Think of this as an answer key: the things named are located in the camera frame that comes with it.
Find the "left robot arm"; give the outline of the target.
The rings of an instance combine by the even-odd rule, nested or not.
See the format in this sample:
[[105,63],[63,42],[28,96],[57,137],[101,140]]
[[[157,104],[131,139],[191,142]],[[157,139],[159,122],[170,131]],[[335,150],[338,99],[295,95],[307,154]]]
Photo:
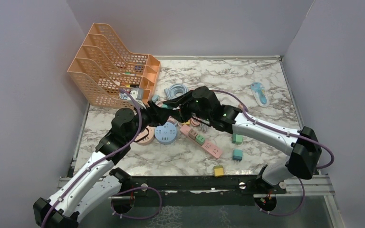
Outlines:
[[48,199],[39,198],[33,205],[35,221],[41,228],[77,228],[83,218],[106,198],[130,190],[130,175],[122,169],[101,177],[129,152],[131,144],[148,126],[164,125],[180,112],[159,107],[153,102],[135,109],[121,108],[111,122],[111,129],[99,141],[84,166]]

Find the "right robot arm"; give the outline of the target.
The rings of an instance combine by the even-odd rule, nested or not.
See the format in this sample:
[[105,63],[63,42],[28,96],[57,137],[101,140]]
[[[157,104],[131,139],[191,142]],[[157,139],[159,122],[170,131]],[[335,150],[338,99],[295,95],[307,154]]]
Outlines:
[[265,165],[258,174],[255,187],[261,193],[269,192],[275,185],[292,177],[304,180],[313,177],[321,146],[311,128],[304,127],[299,131],[263,121],[248,111],[222,105],[215,93],[201,86],[165,101],[165,105],[173,108],[172,117],[179,122],[198,117],[217,131],[247,136],[283,152],[285,159]]

